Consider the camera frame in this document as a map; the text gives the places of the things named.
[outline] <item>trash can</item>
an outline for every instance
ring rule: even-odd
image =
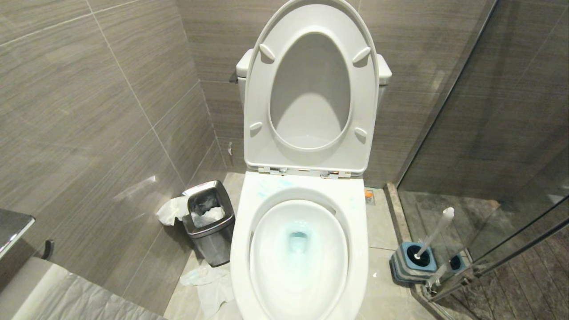
[[[223,218],[196,227],[189,214],[182,218],[188,236],[195,243],[197,250],[211,266],[229,262],[231,238],[235,226],[235,214],[229,195],[219,180],[205,182],[184,192],[188,199],[188,211],[202,216],[211,208],[221,207],[225,212]]]

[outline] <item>white toilet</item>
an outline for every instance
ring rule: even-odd
[[[231,247],[244,320],[353,320],[366,289],[362,173],[391,72],[344,0],[292,0],[237,65],[245,162]]]

